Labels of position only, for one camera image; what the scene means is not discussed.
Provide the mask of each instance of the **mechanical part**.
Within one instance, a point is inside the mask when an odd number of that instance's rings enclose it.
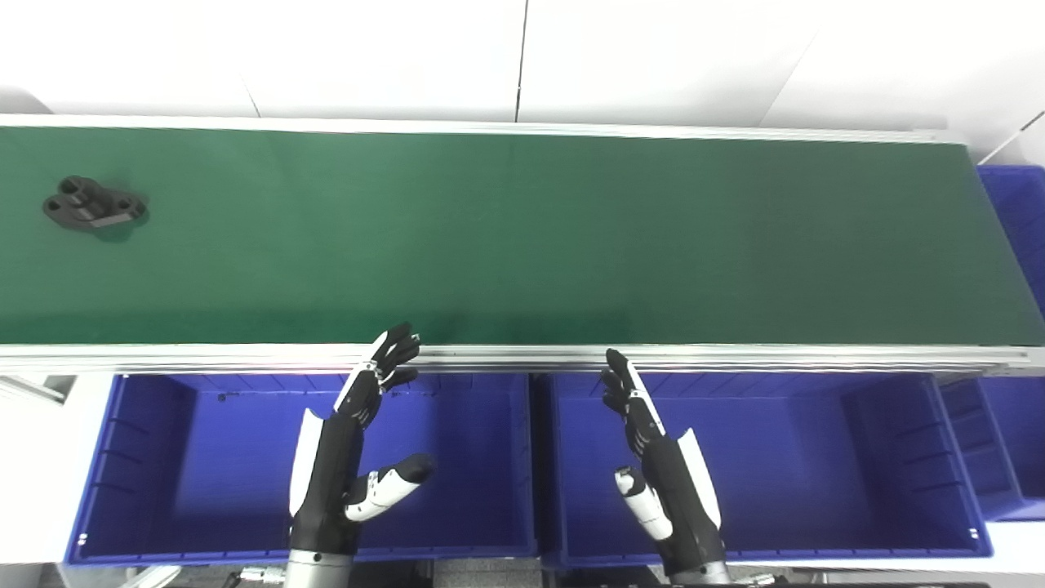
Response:
[[[248,566],[239,572],[239,579],[243,582],[260,582],[261,584],[282,584],[284,575],[283,568],[275,566]]]
[[[347,588],[352,556],[291,549],[284,588]]]
[[[59,182],[57,193],[44,201],[44,213],[67,229],[94,230],[141,216],[145,203],[90,178],[69,175]]]
[[[630,466],[617,470],[617,489],[624,497],[624,503],[638,519],[653,541],[664,541],[671,537],[674,527],[664,512],[660,497],[646,484],[642,473]]]
[[[302,416],[291,474],[291,557],[287,588],[344,588],[362,523],[405,498],[432,474],[432,458],[415,454],[357,477],[364,431],[381,396],[417,377],[400,368],[417,357],[409,324],[382,333],[352,371],[329,415]]]
[[[603,403],[624,420],[628,447],[642,463],[616,472],[625,503],[656,543],[664,570],[675,584],[728,584],[722,517],[693,430],[678,440],[665,431],[635,367],[616,350],[606,351]]]

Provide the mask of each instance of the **blue storage bin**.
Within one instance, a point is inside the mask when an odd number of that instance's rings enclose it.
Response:
[[[301,416],[329,410],[344,381],[118,378],[68,562],[285,560]],[[414,452],[433,454],[437,471],[366,523],[358,559],[536,555],[529,409],[525,375],[422,375],[387,395],[361,474]]]
[[[988,520],[1045,520],[1045,378],[962,380],[943,393]]]
[[[692,427],[734,560],[983,557],[982,516],[928,375],[644,376],[668,433]],[[633,465],[596,375],[541,379],[553,567],[657,563],[613,470]]]
[[[1045,315],[1045,168],[980,165],[977,170]]]

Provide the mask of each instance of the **metal cylinder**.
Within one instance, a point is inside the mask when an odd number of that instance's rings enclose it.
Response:
[[[725,562],[711,562],[698,569],[673,573],[668,578],[672,584],[730,584],[729,569]]]
[[[346,588],[352,556],[291,549],[283,588]]]

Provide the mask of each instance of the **black metal part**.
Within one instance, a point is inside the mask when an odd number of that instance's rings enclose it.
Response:
[[[44,213],[67,229],[94,230],[141,216],[145,203],[90,178],[69,175],[59,182],[57,193],[44,201]]]

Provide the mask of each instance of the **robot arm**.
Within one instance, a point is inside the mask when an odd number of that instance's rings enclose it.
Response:
[[[306,410],[291,475],[291,556],[285,588],[345,588],[362,523],[416,490],[434,471],[414,454],[357,477],[363,437],[381,395],[410,382],[399,368],[417,357],[420,339],[403,324],[382,333],[364,355],[325,418]]]
[[[722,519],[711,474],[693,429],[667,436],[635,368],[616,350],[606,352],[603,402],[624,419],[628,447],[642,471],[619,468],[617,488],[656,543],[674,584],[728,584]]]

